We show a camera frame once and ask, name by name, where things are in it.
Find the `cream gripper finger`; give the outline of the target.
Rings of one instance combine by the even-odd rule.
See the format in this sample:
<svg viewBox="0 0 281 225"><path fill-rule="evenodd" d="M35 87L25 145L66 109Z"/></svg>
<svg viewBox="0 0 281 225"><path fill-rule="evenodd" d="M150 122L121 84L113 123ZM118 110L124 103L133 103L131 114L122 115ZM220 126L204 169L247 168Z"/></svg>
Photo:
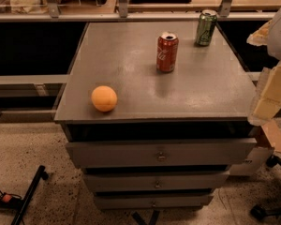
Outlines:
<svg viewBox="0 0 281 225"><path fill-rule="evenodd" d="M266 46L271 23L272 21L266 22L257 31L255 31L253 34L250 34L246 42L253 46Z"/></svg>
<svg viewBox="0 0 281 225"><path fill-rule="evenodd" d="M281 109L281 61L272 69L264 68L258 80L252 116L271 120Z"/></svg>

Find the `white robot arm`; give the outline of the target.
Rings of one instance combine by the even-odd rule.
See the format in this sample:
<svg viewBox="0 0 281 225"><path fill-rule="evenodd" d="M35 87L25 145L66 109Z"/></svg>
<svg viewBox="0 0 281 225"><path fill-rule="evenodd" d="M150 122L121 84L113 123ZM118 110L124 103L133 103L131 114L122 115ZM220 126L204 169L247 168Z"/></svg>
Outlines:
<svg viewBox="0 0 281 225"><path fill-rule="evenodd" d="M272 69L261 71L256 94L252 100L249 123L261 126L270 121L281 109L281 8L274 17L251 34L247 41L254 46L267 46L267 53L278 60Z"/></svg>

